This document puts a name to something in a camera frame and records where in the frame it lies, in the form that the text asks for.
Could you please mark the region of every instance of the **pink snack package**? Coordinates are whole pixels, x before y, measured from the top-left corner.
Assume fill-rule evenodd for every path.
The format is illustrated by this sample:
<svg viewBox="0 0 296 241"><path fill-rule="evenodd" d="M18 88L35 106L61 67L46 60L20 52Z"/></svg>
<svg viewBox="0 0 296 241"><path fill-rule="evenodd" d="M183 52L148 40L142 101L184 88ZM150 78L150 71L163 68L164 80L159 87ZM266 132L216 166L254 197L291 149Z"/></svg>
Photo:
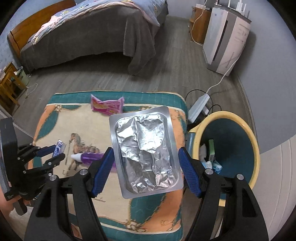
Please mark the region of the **pink snack package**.
<svg viewBox="0 0 296 241"><path fill-rule="evenodd" d="M121 97L118 100L106 100L101 101L94 95L91 95L91 109L98 111L105 115L113 115L122 113L124 105L124 98Z"/></svg>

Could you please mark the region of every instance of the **crumpled foil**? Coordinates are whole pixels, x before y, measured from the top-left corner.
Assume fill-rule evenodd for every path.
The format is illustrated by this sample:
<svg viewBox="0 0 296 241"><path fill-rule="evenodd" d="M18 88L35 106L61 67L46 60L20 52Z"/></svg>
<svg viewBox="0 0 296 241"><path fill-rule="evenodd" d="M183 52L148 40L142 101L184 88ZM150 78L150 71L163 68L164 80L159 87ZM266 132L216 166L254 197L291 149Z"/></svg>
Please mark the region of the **crumpled foil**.
<svg viewBox="0 0 296 241"><path fill-rule="evenodd" d="M151 113L122 118L116 129L126 181L134 193L175 184L162 115Z"/></svg>

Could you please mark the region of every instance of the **wooden cabinet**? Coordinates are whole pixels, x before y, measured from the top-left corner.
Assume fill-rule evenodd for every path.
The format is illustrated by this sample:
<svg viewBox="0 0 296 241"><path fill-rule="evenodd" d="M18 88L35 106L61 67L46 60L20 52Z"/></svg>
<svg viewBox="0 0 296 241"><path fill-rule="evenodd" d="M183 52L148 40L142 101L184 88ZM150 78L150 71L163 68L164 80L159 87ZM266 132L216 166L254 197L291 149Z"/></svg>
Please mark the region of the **wooden cabinet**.
<svg viewBox="0 0 296 241"><path fill-rule="evenodd" d="M192 31L192 37L195 42L203 44L205 41L205 36L207 34L207 28L209 26L211 18L211 12L204 10L202 12L201 8L192 7L192 17L190 18L189 31Z"/></svg>

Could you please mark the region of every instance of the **metal screw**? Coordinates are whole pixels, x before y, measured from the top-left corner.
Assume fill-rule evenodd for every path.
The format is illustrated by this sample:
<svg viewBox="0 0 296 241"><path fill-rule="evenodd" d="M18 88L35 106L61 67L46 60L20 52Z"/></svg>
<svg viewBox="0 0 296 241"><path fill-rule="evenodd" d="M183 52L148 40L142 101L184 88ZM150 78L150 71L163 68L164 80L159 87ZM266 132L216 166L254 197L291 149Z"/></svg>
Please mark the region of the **metal screw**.
<svg viewBox="0 0 296 241"><path fill-rule="evenodd" d="M88 170L87 169L82 169L82 170L80 170L80 175L86 175L87 173L88 173Z"/></svg>
<svg viewBox="0 0 296 241"><path fill-rule="evenodd" d="M238 180L243 180L244 179L244 176L242 174L237 174L237 179Z"/></svg>
<svg viewBox="0 0 296 241"><path fill-rule="evenodd" d="M51 181L54 181L57 179L57 175L52 175L50 178L49 178Z"/></svg>
<svg viewBox="0 0 296 241"><path fill-rule="evenodd" d="M206 174L208 174L208 175L212 175L214 172L213 172L213 170L212 169L209 169L209 168L207 168L206 170L205 170L205 172L206 172Z"/></svg>

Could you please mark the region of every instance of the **gray blanket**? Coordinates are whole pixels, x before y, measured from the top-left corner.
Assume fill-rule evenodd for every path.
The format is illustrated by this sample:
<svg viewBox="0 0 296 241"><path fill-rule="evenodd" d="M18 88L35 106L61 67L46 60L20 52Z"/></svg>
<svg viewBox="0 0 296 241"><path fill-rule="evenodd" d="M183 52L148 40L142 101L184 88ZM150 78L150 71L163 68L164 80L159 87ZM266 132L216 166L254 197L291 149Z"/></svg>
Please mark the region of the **gray blanket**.
<svg viewBox="0 0 296 241"><path fill-rule="evenodd" d="M167 4L157 20L164 23ZM112 6L72 19L44 36L36 45L27 43L21 50L23 66L31 72L105 52L123 52L132 57L128 66L136 75L156 54L154 36L159 27L148 23L139 9Z"/></svg>

